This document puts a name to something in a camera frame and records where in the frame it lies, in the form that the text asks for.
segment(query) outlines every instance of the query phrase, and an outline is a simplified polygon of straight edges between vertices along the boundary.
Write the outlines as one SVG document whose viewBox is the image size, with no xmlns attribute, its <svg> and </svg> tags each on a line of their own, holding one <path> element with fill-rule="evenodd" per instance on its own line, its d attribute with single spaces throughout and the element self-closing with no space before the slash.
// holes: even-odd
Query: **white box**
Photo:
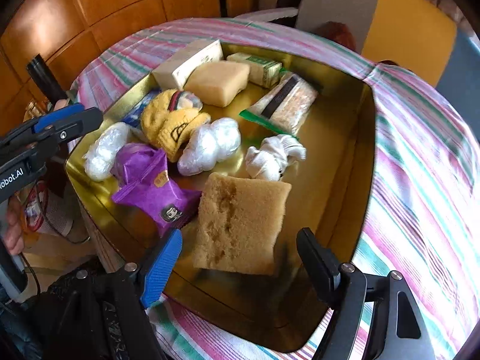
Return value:
<svg viewBox="0 0 480 360">
<path fill-rule="evenodd" d="M 222 59 L 220 40 L 197 39 L 158 65 L 152 73 L 162 90 L 183 90 L 183 85 L 198 66 Z"/>
</svg>

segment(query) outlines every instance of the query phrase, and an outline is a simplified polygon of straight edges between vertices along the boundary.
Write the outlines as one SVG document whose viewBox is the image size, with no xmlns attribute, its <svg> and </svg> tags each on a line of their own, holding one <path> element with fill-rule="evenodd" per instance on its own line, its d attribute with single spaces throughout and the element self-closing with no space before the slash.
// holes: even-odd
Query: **metal tray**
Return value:
<svg viewBox="0 0 480 360">
<path fill-rule="evenodd" d="M 298 137 L 307 160 L 287 169 L 283 181 L 292 184 L 282 231 L 274 249 L 275 276 L 245 275 L 195 269 L 191 250 L 196 222 L 182 229 L 184 247 L 165 293 L 205 320 L 241 338 L 272 350 L 291 352 L 302 347 L 326 312 L 318 301 L 296 252 L 295 236 L 310 227 L 319 242 L 340 261 L 349 261 L 357 245 L 370 194 L 374 168 L 375 106 L 371 88 L 332 67 L 284 52 L 222 44 L 225 56 L 235 52 L 268 57 L 322 87 Z M 136 208 L 114 204 L 114 178 L 94 182 L 83 170 L 82 156 L 112 123 L 121 118 L 157 84 L 147 75 L 109 110 L 96 132 L 85 136 L 71 153 L 66 171 L 80 201 L 99 231 L 126 261 L 139 261 L 154 245 L 157 232 L 151 218 Z M 205 106 L 213 119 L 229 116 L 239 122 L 242 144 L 236 154 L 213 169 L 248 177 L 243 156 L 259 147 L 272 132 L 238 116 L 267 90 L 254 84 L 226 108 Z M 181 177 L 175 166 L 170 176 L 183 188 L 201 190 L 209 172 Z"/>
</svg>

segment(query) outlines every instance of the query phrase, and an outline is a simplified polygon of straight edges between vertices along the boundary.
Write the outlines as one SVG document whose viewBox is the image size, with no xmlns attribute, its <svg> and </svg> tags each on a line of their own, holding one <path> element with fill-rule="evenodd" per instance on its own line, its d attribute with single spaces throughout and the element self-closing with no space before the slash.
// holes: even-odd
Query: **table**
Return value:
<svg viewBox="0 0 480 360">
<path fill-rule="evenodd" d="M 239 19 L 183 19 L 139 31 L 106 50 L 73 83 L 86 107 L 105 110 L 192 40 L 220 39 L 304 56 L 373 89 L 377 109 L 373 184 L 353 263 L 364 273 L 404 273 L 438 359 L 452 359 L 480 317 L 480 148 L 434 88 L 401 67 L 375 64 L 315 35 Z M 366 304 L 352 359 L 368 336 Z M 148 310 L 175 359 L 309 359 L 330 318 L 297 352 L 282 354 L 235 337 L 164 295 Z"/>
</svg>

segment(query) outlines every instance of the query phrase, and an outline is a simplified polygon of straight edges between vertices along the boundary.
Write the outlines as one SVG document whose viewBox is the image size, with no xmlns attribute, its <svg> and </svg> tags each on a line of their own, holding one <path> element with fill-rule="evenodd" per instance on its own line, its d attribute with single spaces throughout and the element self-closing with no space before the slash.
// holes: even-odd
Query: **plastic-wrapped item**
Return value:
<svg viewBox="0 0 480 360">
<path fill-rule="evenodd" d="M 200 126 L 191 134 L 178 160 L 178 171 L 181 175 L 192 176 L 211 170 L 217 162 L 232 156 L 240 142 L 239 125 L 229 117 Z"/>
<path fill-rule="evenodd" d="M 317 91 L 307 81 L 287 72 L 276 87 L 240 116 L 276 133 L 297 135 L 316 97 Z"/>
<path fill-rule="evenodd" d="M 245 166 L 252 179 L 279 181 L 287 166 L 295 161 L 305 161 L 307 149 L 287 134 L 265 138 L 260 150 L 248 148 Z"/>
<path fill-rule="evenodd" d="M 110 170 L 117 152 L 127 143 L 130 127 L 118 122 L 107 128 L 83 156 L 85 173 L 94 181 L 111 176 Z"/>
<path fill-rule="evenodd" d="M 181 228 L 198 210 L 202 193 L 184 190 L 170 179 L 162 149 L 129 143 L 118 152 L 112 173 L 122 186 L 112 200 L 138 207 L 151 216 L 160 235 L 171 228 Z"/>
<path fill-rule="evenodd" d="M 129 112 L 123 117 L 122 122 L 128 124 L 129 126 L 139 128 L 140 127 L 140 116 L 142 115 L 145 107 L 157 97 L 161 89 L 153 89 L 148 92 Z"/>
</svg>

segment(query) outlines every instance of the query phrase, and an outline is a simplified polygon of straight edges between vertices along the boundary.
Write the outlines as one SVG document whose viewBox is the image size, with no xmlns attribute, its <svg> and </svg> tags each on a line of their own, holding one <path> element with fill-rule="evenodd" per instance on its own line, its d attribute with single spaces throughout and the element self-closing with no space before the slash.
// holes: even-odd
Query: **black handle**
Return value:
<svg viewBox="0 0 480 360">
<path fill-rule="evenodd" d="M 58 100 L 68 98 L 40 54 L 27 64 L 26 69 L 34 83 L 53 105 Z"/>
<path fill-rule="evenodd" d="M 333 309 L 313 360 L 350 357 L 365 302 L 374 307 L 363 360 L 435 359 L 418 304 L 400 272 L 376 276 L 351 263 L 339 264 L 309 228 L 298 232 L 297 250 L 318 298 Z"/>
</svg>

